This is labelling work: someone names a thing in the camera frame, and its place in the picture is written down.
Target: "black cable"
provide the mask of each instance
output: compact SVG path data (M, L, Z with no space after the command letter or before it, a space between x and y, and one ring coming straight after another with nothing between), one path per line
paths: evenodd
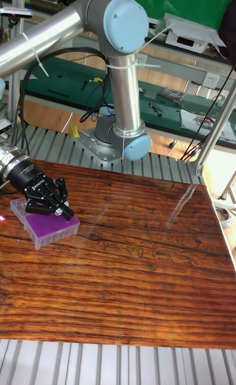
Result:
M211 111L211 109L212 109L213 106L215 105L217 99L219 98L221 92L223 91L223 89L224 89L224 87L225 87L225 85L226 85L226 83L227 83L227 81L228 81L228 79L229 79L229 77L230 77L232 71L234 70L234 67L235 67L235 66L233 66L233 67L231 68L231 70L230 70L228 76L226 77L226 80L225 80L225 82L224 82L222 88L220 89L219 93L216 95L215 100L213 101L211 107L209 108L209 110L207 111L206 115L204 116L204 118L203 118L201 124L199 125L199 128L197 129L197 132L195 133L195 136L193 137L191 143L189 143L189 146L187 147L187 149L186 149L186 151L184 152L184 154L183 154L183 156L181 157L181 159L184 159L184 157L186 156L186 154L187 154L189 148L191 147L192 143L193 143L194 140L196 139L196 137L197 137L199 131L201 130L201 127L203 126L203 123L205 122L205 119L206 119L207 116L209 115L209 112Z
M72 52L72 51L73 52L77 52L77 51L85 52L85 53L90 53L92 55L99 56L102 60L104 60L104 62L106 64L108 64L107 58L100 51L98 51L96 49L92 49L90 47L70 47L70 48L64 48L64 49L57 50L57 51L54 51L52 53L49 53L49 54L45 55L44 57L41 58L41 61L44 62L45 60L48 60L49 58L52 58L54 56L58 56L59 54L64 54L65 52ZM17 116L18 116L18 113L19 113L20 114L20 120L21 120L21 126L22 126L22 149L24 148L24 143L26 142L26 147L27 147L28 154L30 154L30 149L29 149L28 139L27 139L27 136L26 136L25 126L24 126L24 97L26 95L26 89L27 89L28 81L30 80L30 75L31 75L31 73L33 72L33 70L37 66L38 66L38 62L34 61L32 63L32 65L29 67L27 73L25 74L25 77L24 77L24 80L23 80L23 83L22 83L22 88L21 88L21 91L20 91L20 98L19 98L19 101L18 101L17 109L16 109L16 115L15 115L15 118L14 118L14 125L13 125L13 132L12 132L12 143L15 144L16 143L15 134L16 134L16 126L17 126ZM106 89L108 87L108 83L109 83L109 68L107 70L107 74L104 77L104 80L102 81L102 83L100 83L92 91L92 93L89 95L89 97L87 99L87 112L85 114L86 116L83 116L84 117L83 121L85 121L89 117L89 115L91 115L92 113L94 113L94 112L99 110L99 107L101 106L102 102L105 99L104 95L105 95ZM92 94L95 92L95 90L97 88L99 88L101 85L103 86L102 95L101 95L99 101L97 102L97 104L95 105L95 107L93 107L93 109L89 111L89 99L92 96Z
M0 193L2 193L2 194L16 194L16 193L19 193L19 191L18 190L14 190L14 191L8 192L8 191L0 190Z

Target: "metal frame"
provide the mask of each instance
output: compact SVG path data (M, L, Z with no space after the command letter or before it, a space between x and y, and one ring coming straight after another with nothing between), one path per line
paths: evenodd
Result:
M226 98L226 101L220 110L220 113L213 124L211 131L209 132L206 141L201 148L201 152L195 161L196 174L202 174L204 164L215 146L220 133L222 132L227 120L229 119L230 114L232 113L236 104L236 80Z
M12 0L13 7L24 8L25 0ZM17 25L15 25L11 30L11 37L17 37L23 31L23 19L20 19ZM16 113L17 103L20 97L20 72L17 71L9 78L9 118L14 119Z

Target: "metal base plate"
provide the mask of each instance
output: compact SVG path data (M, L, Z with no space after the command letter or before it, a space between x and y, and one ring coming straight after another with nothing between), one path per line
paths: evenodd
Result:
M80 137L75 138L75 141L101 164L113 163L118 159L122 160L119 151L111 144L106 144L98 140L94 132L95 129L79 131Z

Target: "white device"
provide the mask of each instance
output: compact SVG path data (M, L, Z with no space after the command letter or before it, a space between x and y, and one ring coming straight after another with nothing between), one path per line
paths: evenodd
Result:
M166 44L199 54L205 51L208 44L214 45L217 49L218 46L226 47L214 28L197 24L170 13L165 13L164 19L166 26L174 24L167 35Z
M33 16L31 9L21 9L18 7L1 7L0 15L7 18L24 18L30 19Z
M7 118L0 118L0 135L12 128L12 123Z

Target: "cable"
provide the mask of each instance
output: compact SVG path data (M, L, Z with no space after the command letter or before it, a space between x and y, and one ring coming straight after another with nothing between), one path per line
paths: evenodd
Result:
M72 115L73 115L73 112L72 112L71 115L69 116L69 118L68 118L68 120L67 120L67 123L64 125L64 127L63 127L63 129L62 129L62 133L63 133L63 131L65 130L67 124L69 123L69 121L70 121Z
M228 226L232 226L233 224L233 218L230 215L229 211L227 209L222 209L221 207L216 207L216 210L219 210L226 216L226 220L220 220L220 224L223 228L228 228Z
M99 56L102 60L104 60L104 62L106 64L108 64L107 58L100 51L93 49L93 48L90 48L90 47L70 47L70 48L68 47L68 48L64 48L61 50L57 50L57 51L54 51L54 52L49 53L49 54L45 55L44 57L42 57L41 62L44 62L45 60L48 60L49 58L52 58L54 56L58 56L60 54L64 54L66 52L72 52L72 51L73 52L79 51L79 52L91 53L91 55ZM24 97L26 95L26 89L27 89L28 81L30 80L30 75L38 65L39 65L38 61L34 61L32 63L32 65L30 66L30 68L28 69L27 73L25 74L25 77L24 77L24 80L22 83L22 88L20 91L20 98L18 101L17 109L16 109L16 114L15 114L14 123L13 123L13 131L12 131L12 144L16 144L16 126L17 126L17 117L18 117L18 113L19 113L21 126L22 126L22 145L21 145L21 148L23 149L24 143L26 143L28 154L30 154L30 149L29 149L28 139L26 136L26 130L25 130L25 126L24 126ZM87 112L83 116L83 121L85 121L87 118L89 118L89 116L92 113L97 112L99 110L100 106L102 105L103 101L106 101L105 94L106 94L106 89L108 87L108 83L109 83L109 70L107 70L107 74L104 77L104 80L100 84L98 84L98 86L89 95L89 97L87 99L87 103L86 103ZM97 104L95 105L95 107L93 107L93 109L89 111L89 99L93 95L95 90L97 88L99 88L101 85L103 86L102 95L101 95L99 101L97 102Z
M194 140L196 139L196 137L197 137L199 131L201 130L201 127L203 126L203 124L204 124L204 122L205 122L205 119L207 118L208 114L210 113L211 109L213 108L213 106L215 105L217 99L219 98L221 92L223 91L223 89L224 89L224 87L225 87L225 85L226 85L226 83L227 83L227 81L228 81L228 79L229 79L229 77L230 77L232 71L234 70L234 67L235 67L235 66L233 66L233 67L231 68L231 70L230 70L228 76L226 77L226 80L225 80L225 82L224 82L222 88L220 89L220 91L219 91L219 93L217 94L215 100L213 101L211 107L209 108L209 110L207 111L206 115L204 116L204 118L203 118L201 124L199 125L199 128L197 129L197 132L195 133L195 136L194 136L193 139L191 140L191 143L189 143L189 146L187 147L186 151L184 152L183 156L181 157L182 160L183 160L184 157L187 155L187 152L188 152L189 148L191 147L192 143L194 142ZM204 139L202 139L202 140L200 141L200 143L203 144L204 141L205 141L206 139L207 139L207 136L205 136Z
M3 184L0 185L0 193L2 193L2 194L15 194L15 193L19 192L18 190L14 190L14 191L11 191L11 192L3 191L3 188L5 186L7 186L7 184L9 184L9 183L10 183L10 181L6 181L6 182L4 182Z

